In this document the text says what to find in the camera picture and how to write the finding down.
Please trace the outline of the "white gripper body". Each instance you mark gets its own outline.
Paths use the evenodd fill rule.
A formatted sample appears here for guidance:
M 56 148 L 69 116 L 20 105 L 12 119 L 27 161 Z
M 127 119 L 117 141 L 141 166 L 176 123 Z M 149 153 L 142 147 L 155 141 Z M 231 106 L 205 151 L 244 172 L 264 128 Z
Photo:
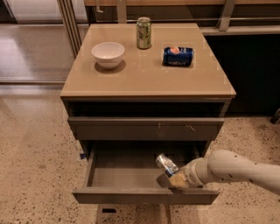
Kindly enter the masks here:
M 203 186 L 203 182 L 196 172 L 196 164 L 201 161 L 201 158 L 197 158 L 183 167 L 183 173 L 185 174 L 186 182 L 190 188 L 199 188 Z

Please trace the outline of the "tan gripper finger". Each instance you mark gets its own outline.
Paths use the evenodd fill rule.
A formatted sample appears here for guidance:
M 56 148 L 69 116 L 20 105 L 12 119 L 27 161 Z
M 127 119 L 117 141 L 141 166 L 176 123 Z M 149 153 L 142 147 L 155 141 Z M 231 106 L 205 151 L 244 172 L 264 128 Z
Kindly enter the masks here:
M 182 171 L 169 177 L 169 181 L 173 187 L 188 187 L 187 177 Z

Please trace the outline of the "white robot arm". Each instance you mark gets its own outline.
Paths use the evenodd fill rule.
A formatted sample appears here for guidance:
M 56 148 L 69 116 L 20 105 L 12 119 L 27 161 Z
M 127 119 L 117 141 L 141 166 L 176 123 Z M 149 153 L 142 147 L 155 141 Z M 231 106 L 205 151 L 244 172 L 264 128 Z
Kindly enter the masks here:
M 194 188 L 209 183 L 249 182 L 280 195 L 280 166 L 258 163 L 230 150 L 215 150 L 181 167 L 169 181 Z

